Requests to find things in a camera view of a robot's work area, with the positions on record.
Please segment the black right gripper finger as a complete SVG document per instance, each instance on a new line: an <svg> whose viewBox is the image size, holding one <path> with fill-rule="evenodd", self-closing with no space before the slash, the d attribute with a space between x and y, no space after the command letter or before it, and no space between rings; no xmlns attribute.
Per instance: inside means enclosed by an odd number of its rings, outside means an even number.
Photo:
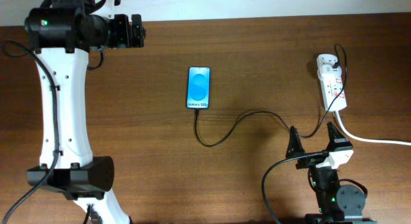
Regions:
<svg viewBox="0 0 411 224"><path fill-rule="evenodd" d="M340 133L340 131L336 128L334 123L328 122L328 136L329 136L329 144L328 147L346 147L349 146L349 140Z"/></svg>
<svg viewBox="0 0 411 224"><path fill-rule="evenodd" d="M287 159L294 157L301 157L305 155L304 148L302 147L301 140L297 129L294 126L290 127L290 139L286 150L285 157Z"/></svg>

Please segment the blue Galaxy smartphone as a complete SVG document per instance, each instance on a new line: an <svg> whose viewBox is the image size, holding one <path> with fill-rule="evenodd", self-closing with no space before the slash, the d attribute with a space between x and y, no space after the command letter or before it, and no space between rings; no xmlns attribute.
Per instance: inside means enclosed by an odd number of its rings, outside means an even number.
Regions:
<svg viewBox="0 0 411 224"><path fill-rule="evenodd" d="M190 67L186 107L208 109L210 97L211 69L209 67Z"/></svg>

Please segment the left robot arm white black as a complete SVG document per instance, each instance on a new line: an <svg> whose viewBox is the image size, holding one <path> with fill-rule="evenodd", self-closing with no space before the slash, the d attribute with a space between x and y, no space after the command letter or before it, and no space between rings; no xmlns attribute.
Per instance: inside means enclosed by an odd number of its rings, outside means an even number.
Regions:
<svg viewBox="0 0 411 224"><path fill-rule="evenodd" d="M112 158L93 155L87 135L85 78L92 50L143 47L138 14L117 14L121 0L45 0L24 25L42 92L43 143L27 172L34 189L64 195L93 223L130 223L112 186Z"/></svg>

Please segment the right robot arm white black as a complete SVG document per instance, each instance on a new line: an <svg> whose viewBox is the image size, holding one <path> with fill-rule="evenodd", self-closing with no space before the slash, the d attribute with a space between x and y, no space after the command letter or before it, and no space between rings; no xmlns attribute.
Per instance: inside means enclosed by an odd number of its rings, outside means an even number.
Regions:
<svg viewBox="0 0 411 224"><path fill-rule="evenodd" d="M368 195L366 187L339 178L338 167L349 161L353 145L332 122L327 124L329 143L325 150L306 153L295 127L290 128L287 159L296 159L297 169L307 169L309 183L319 206L318 214L307 214L305 223L360 223Z"/></svg>

